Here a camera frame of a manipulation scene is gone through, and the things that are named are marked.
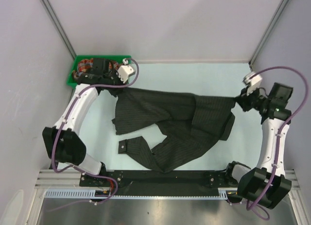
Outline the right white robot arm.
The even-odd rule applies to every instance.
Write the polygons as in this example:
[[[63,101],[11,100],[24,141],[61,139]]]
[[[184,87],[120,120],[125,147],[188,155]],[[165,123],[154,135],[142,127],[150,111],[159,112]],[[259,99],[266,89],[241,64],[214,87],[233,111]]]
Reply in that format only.
[[[235,196],[229,197],[235,203],[243,199],[273,209],[291,190],[292,183],[285,177],[284,147],[291,121],[291,111],[286,109],[293,88],[274,83],[268,96],[260,92],[260,85],[247,85],[235,101],[243,109],[255,109],[261,116],[262,144],[255,168],[233,161],[224,174],[224,181],[230,187],[237,186]]]

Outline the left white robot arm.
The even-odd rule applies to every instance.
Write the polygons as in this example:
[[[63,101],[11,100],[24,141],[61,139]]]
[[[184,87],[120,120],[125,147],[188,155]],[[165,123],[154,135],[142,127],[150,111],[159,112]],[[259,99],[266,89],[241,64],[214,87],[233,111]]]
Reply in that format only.
[[[74,95],[60,119],[42,132],[52,169],[56,173],[62,172],[57,164],[64,163],[65,169],[74,168],[90,174],[90,180],[97,186],[107,182],[107,173],[102,171],[103,163],[87,153],[79,133],[87,112],[103,89],[116,93],[129,84],[129,77],[136,73],[130,62],[130,58],[106,57],[87,57],[75,61],[76,66],[70,75],[75,84]]]

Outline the black pinstripe long sleeve shirt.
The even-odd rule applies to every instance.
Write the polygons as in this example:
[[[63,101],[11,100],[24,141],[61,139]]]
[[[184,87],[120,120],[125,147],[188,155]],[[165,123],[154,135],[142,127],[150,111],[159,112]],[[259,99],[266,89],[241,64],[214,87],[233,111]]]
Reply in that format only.
[[[119,142],[126,154],[147,169],[168,173],[203,156],[228,139],[235,116],[233,97],[199,96],[126,87],[120,89],[112,123],[117,135],[157,125],[165,139],[150,148],[144,137]]]

